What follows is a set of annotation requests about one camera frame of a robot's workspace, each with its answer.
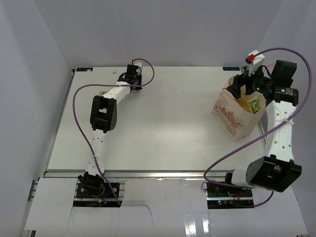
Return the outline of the tan snack pouch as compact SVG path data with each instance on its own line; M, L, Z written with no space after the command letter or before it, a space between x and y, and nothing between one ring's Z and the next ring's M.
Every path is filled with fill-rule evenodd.
M245 110L248 113L253 114L253 110L250 106L250 104L248 103L248 101L244 98L244 97L240 97L238 99L235 99L235 101L239 104L239 106Z

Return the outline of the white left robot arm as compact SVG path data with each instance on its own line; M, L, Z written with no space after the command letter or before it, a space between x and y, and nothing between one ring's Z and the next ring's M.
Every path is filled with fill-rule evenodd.
M91 150L92 158L84 175L79 176L79 181L93 197L99 197L104 192L102 160L106 149L105 138L117 124L117 105L131 91L142 89L142 69L141 62L127 65L126 72L119 76L113 88L103 95L94 96L92 100L89 119L93 130L92 142L83 135Z

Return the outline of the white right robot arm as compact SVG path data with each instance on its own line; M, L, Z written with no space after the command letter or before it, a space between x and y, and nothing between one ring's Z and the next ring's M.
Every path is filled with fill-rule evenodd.
M234 197L241 187L264 188L275 192L284 192L302 173L302 167L295 164L291 147L293 122L288 117L297 108L299 92L291 88L292 77L297 65L278 60L272 74L265 77L259 67L254 74L245 72L234 76L228 91L236 98L241 97L241 87L245 94L261 93L266 100L268 131L263 156L249 164L246 170L234 170L227 173L223 192Z

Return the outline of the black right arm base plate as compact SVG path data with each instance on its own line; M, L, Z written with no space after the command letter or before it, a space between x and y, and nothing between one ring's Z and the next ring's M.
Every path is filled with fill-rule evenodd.
M253 208L251 190L218 186L207 181L202 183L201 188L207 196L209 210Z

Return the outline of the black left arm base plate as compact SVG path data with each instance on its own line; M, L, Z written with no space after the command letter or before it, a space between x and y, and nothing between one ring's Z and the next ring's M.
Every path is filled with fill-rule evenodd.
M116 201L107 183L101 184L98 189L92 189L82 183L78 183L73 207L117 208L120 207L121 203L121 200L119 203Z

